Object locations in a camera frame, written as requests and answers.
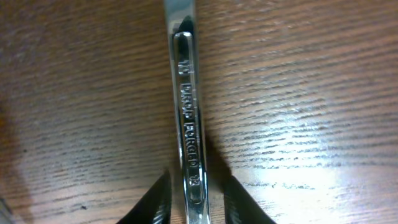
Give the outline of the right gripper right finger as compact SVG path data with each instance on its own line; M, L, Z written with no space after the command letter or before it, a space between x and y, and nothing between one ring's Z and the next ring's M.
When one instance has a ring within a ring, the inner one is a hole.
M234 176L224 183L223 193L226 224L276 224Z

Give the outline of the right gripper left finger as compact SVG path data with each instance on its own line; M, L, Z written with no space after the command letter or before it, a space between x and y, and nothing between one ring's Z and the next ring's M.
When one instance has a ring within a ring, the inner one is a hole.
M172 183L166 170L117 224L169 224Z

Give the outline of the chrome combination wrench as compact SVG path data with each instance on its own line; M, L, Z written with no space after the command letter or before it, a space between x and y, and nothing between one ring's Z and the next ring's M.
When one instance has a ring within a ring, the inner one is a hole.
M195 0L164 0L186 222L210 224Z

